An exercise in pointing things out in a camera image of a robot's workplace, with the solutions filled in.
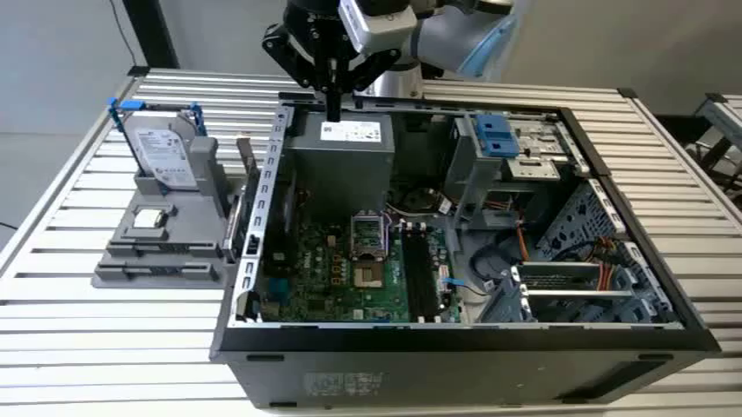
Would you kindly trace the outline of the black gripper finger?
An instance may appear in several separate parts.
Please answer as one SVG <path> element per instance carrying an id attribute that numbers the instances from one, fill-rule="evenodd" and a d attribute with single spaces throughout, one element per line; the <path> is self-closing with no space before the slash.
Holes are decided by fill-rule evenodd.
<path id="1" fill-rule="evenodd" d="M 291 44 L 290 33 L 282 24 L 272 24 L 262 39 L 262 47 L 279 67 L 303 88 L 312 88 L 324 95 L 326 120 L 334 121 L 334 87 L 331 67 L 324 57 L 310 62 Z"/>
<path id="2" fill-rule="evenodd" d="M 342 96 L 352 91 L 364 90 L 376 78 L 394 66 L 399 60 L 399 50 L 383 50 L 368 56 L 368 58 L 354 68 L 350 67 L 350 53 L 343 52 L 338 56 L 335 76 L 332 81 L 332 121 L 340 120 Z"/>

